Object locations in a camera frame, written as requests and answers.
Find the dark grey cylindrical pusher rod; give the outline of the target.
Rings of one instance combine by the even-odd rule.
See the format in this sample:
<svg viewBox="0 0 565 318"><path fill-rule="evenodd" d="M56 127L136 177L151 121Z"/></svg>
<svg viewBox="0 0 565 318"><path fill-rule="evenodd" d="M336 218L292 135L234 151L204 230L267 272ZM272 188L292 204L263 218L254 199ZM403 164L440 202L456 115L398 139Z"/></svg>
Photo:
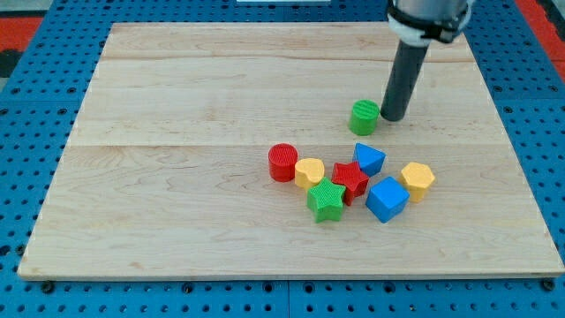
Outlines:
<svg viewBox="0 0 565 318"><path fill-rule="evenodd" d="M427 51L427 46L398 42L380 109L380 115L387 121L398 122L404 118Z"/></svg>

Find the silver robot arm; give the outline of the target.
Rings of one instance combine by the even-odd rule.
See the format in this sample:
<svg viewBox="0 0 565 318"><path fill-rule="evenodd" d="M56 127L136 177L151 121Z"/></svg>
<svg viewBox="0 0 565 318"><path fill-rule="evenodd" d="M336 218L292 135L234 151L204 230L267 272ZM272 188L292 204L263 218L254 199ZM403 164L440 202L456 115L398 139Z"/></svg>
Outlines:
<svg viewBox="0 0 565 318"><path fill-rule="evenodd" d="M471 19L473 0L389 0L388 25L399 38L380 114L405 116L431 42L449 44Z"/></svg>

